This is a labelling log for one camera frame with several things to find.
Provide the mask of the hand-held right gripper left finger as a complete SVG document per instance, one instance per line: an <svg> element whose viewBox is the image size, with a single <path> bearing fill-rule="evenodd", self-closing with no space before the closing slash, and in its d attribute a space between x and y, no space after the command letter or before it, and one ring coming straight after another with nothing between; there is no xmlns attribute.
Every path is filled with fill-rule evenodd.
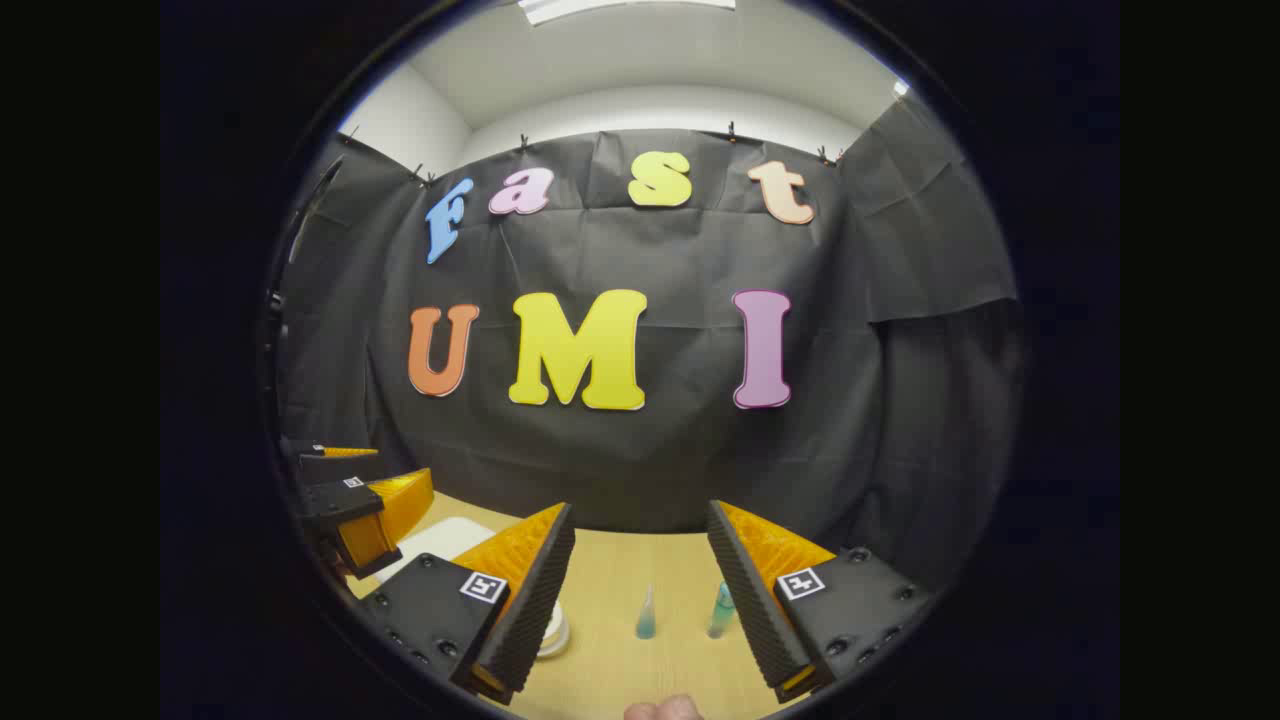
<svg viewBox="0 0 1280 720"><path fill-rule="evenodd" d="M416 673L507 705L526 685L575 541L571 505L556 503L457 559L420 553L360 606Z"/></svg>

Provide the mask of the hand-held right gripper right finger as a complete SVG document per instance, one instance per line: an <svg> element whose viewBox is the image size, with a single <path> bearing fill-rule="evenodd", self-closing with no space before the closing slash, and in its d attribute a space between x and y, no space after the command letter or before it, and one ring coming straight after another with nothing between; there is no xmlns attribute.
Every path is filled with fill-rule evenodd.
<svg viewBox="0 0 1280 720"><path fill-rule="evenodd" d="M931 610L931 592L872 550L833 553L721 500L708 541L781 703L868 673Z"/></svg>

